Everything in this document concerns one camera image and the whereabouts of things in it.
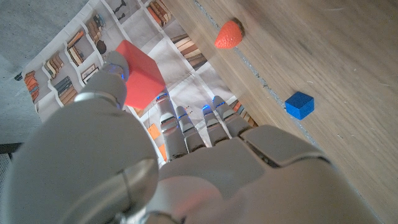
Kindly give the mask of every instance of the red strawberry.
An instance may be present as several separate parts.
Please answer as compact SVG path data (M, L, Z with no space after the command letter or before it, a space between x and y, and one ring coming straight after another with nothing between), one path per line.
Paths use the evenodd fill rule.
M222 26L214 45L219 49L231 49L242 41L243 35L242 23L233 19Z

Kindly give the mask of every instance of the shelf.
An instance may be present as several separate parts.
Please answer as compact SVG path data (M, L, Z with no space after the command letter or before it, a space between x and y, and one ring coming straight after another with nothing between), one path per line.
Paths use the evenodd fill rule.
M85 32L86 32L86 35L87 35L87 33L88 33L88 28L87 28L86 24L84 24L83 21L81 22L81 26L84 28L84 30L85 30ZM101 56L100 52L98 51L96 45L94 44L94 41L91 39L91 37L90 37L89 35L87 36L87 40L88 40L88 42L90 43L90 45L92 46L92 48L94 49L94 52L93 52L92 54L96 54L97 57L98 57L98 60L99 60L99 62L100 62L100 63L98 64L98 66L99 66L99 67L102 67L102 65L104 64L104 60L102 59L102 56Z
M124 2L126 3L125 6L121 6L122 0L105 0L105 2L108 4L109 8L114 13L117 19L122 17L122 14L124 14L124 17L119 20L120 24L123 24L140 8L140 5L136 0L124 0ZM120 7L119 11L115 13L114 11L118 7Z
M90 68L92 65L95 65L95 67L101 68L102 64L100 61L100 58L98 57L96 52L93 52L79 67L78 69L78 76L80 75L87 69Z
M104 41L106 45L105 55L113 50L116 50L122 40L124 40L124 36L117 26L112 26L106 31L102 31L101 34L102 37L100 39Z
M145 54L151 52L151 50L164 38L162 34L157 34L154 38L148 41L144 46L140 48Z
M195 75L203 80L213 95L218 95L224 100L229 100L234 95L225 85L224 81L218 76L216 70L206 62L196 72Z
M148 54L156 61L169 91L191 74L191 69L184 64L179 55L181 54L174 51L166 38Z
M61 108L55 97L55 93L51 91L35 104L36 112L39 114L43 122L46 121L55 111Z
M159 34L158 29L150 21L143 9L134 13L123 23L122 28L126 31L131 43L140 49Z
M39 67L37 67L35 71L35 79L37 80L37 84L39 86L39 95L38 97L34 100L34 103L37 103L40 101L45 95L49 94L51 90L48 87L48 82L49 78L46 76L44 71L42 70L43 64L40 64Z
M212 105L211 96L194 75L182 80L175 88L169 90L169 94L176 105L184 108L189 106L187 113L191 112L189 117L193 125L203 121L203 106Z
M174 19L174 17L172 17L172 20L163 27L163 31L170 38L186 34L185 30L180 26L178 21Z
M111 12L108 10L108 4L105 1L102 2L100 0L94 0L89 1L89 4L92 6L93 10L101 15L101 17L104 19L105 26L103 27L103 30L107 30L116 25L114 19L112 18L113 14L111 14ZM90 17L85 18L83 22L87 24L87 22L96 14L95 12L93 12Z
M55 86L57 83L62 81L65 77L69 76L73 87L75 90L79 93L81 89L83 88L82 83L80 83L78 75L80 76L80 73L78 74L78 69L77 66L72 62L70 56L68 53L66 53L66 46L64 48L63 52L60 52L60 58L63 61L64 65L58 72L57 76L51 80L51 85Z
M83 60L86 60L86 58L94 52L94 48L88 39L91 39L91 37L86 33L78 42L75 43L75 47L78 52L83 53Z

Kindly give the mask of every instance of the floor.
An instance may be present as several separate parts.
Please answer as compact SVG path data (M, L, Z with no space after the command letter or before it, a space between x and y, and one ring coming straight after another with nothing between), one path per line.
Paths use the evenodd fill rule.
M41 124L24 82L14 77L86 2L0 0L0 144L24 142Z

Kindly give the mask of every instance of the wooden surface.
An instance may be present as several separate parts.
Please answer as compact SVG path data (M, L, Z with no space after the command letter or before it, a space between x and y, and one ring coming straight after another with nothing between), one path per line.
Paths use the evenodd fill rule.
M164 2L259 124L305 139L236 52L214 47L218 30L193 0ZM315 98L302 126L382 221L398 223L397 1L198 2L220 27L243 23L238 48L281 100Z

